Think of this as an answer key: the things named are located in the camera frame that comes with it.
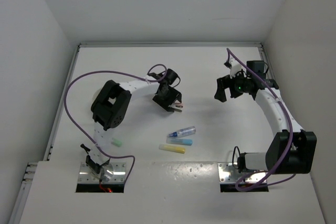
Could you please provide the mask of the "clear blue-capped glue bottle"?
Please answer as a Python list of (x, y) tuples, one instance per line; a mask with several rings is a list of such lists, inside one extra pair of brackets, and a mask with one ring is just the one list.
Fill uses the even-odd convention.
[(169, 138), (181, 138), (181, 137), (193, 135), (195, 133), (196, 133), (196, 128), (194, 126), (191, 126), (191, 127), (183, 128), (175, 132), (172, 132), (168, 134), (167, 136)]

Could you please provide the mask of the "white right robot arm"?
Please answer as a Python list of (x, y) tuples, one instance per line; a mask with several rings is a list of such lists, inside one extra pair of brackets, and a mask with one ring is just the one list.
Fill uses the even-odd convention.
[(239, 172), (270, 171), (274, 168), (275, 174), (309, 173), (317, 137), (313, 132), (305, 131), (290, 114), (281, 100), (276, 81), (267, 78), (267, 64), (262, 60), (248, 61), (247, 71), (235, 59), (227, 60), (224, 65), (230, 69), (230, 73), (217, 79), (214, 98), (226, 102), (226, 89), (229, 89), (231, 98), (244, 93), (251, 95), (262, 109), (274, 135), (267, 152), (239, 155)]

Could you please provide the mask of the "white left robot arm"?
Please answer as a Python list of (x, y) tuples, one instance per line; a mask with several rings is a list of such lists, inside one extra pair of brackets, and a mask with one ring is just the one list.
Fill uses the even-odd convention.
[(173, 104), (182, 101), (182, 94), (173, 86), (175, 80), (181, 78), (170, 68), (160, 73), (149, 71), (142, 78), (117, 71), (115, 74), (135, 80), (121, 83), (108, 80), (98, 92), (90, 111), (101, 138), (122, 123), (133, 100), (152, 95), (152, 100), (166, 112), (174, 112)]

